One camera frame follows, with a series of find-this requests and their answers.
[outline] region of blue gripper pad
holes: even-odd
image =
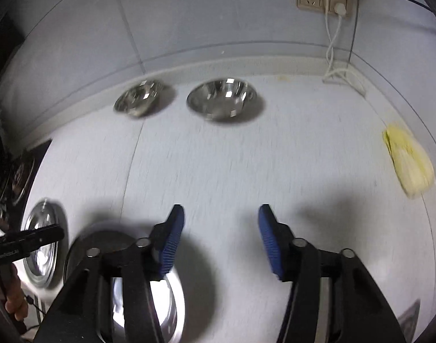
[[[174,266],[175,253],[180,235],[185,225],[185,211],[181,205],[174,205],[164,223],[156,224],[150,239],[153,248],[158,251],[159,274],[164,277]]]
[[[268,204],[259,208],[258,224],[272,272],[283,281],[286,274],[284,259],[289,256],[290,242],[294,239],[293,233],[286,224],[277,222]]]

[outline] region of white wall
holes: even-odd
[[[359,0],[353,52],[352,63],[365,61],[388,80],[436,141],[434,14],[405,0]]]
[[[217,57],[320,57],[328,44],[322,14],[296,0],[16,0],[10,15],[27,35],[0,84],[17,137],[144,73]],[[354,16],[339,58],[348,59],[353,27]]]
[[[405,0],[359,0],[357,31],[352,51],[351,63],[398,110],[428,151],[436,174],[434,14]],[[429,213],[436,260],[435,191],[436,189],[423,195],[423,199]],[[432,315],[435,313],[436,285]]]

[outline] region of white cable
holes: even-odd
[[[328,65],[328,68],[326,70],[326,73],[323,76],[323,82],[326,82],[331,77],[338,75],[342,80],[344,80],[349,86],[351,86],[353,89],[355,89],[359,94],[362,96],[366,95],[366,89],[363,85],[363,82],[361,81],[361,76],[359,76],[355,71],[353,71],[351,68],[335,68],[333,69],[333,63],[334,63],[334,43],[339,36],[340,28],[342,25],[342,18],[345,16],[347,11],[345,10],[345,5],[342,3],[336,4],[334,7],[334,11],[339,15],[339,22],[338,26],[336,28],[336,32],[334,33],[334,36],[331,38],[331,32],[329,31],[329,22],[328,22],[328,14],[329,14],[329,0],[326,0],[325,4],[325,24],[326,24],[326,33],[328,35],[329,39],[329,46],[326,50],[326,63]],[[349,78],[347,77],[347,74],[353,75],[356,80],[359,83],[359,87],[356,84],[353,84]]]

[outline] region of bolt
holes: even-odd
[[[355,253],[351,249],[343,249],[342,254],[346,258],[354,258],[355,257]]]
[[[97,247],[92,247],[86,251],[86,255],[93,258],[95,256],[98,256],[100,254],[100,249]]]
[[[137,247],[147,247],[151,244],[151,242],[149,238],[143,237],[141,239],[138,239],[135,244],[137,245]]]
[[[306,247],[307,241],[301,238],[296,238],[293,240],[293,245],[297,247]]]

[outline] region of metal bowl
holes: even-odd
[[[145,80],[121,95],[113,106],[117,112],[125,112],[133,117],[141,117],[148,112],[163,88],[156,80]]]
[[[97,247],[102,253],[114,252],[127,248],[141,237],[146,237],[143,230],[121,223],[110,221],[90,225],[80,233],[70,247],[64,264],[64,283],[85,257],[87,249]],[[150,286],[164,341],[178,343],[185,324],[185,297],[175,268],[166,274],[163,280],[150,281]],[[112,278],[111,308],[113,343],[125,343],[121,278]]]
[[[218,79],[192,90],[188,106],[207,120],[224,120],[239,115],[247,102],[256,98],[256,91],[239,79]]]
[[[22,223],[21,230],[33,230],[50,224],[58,224],[53,206],[43,200],[36,204],[27,220]],[[57,242],[40,247],[23,259],[26,274],[32,284],[45,288],[53,278],[57,259]]]

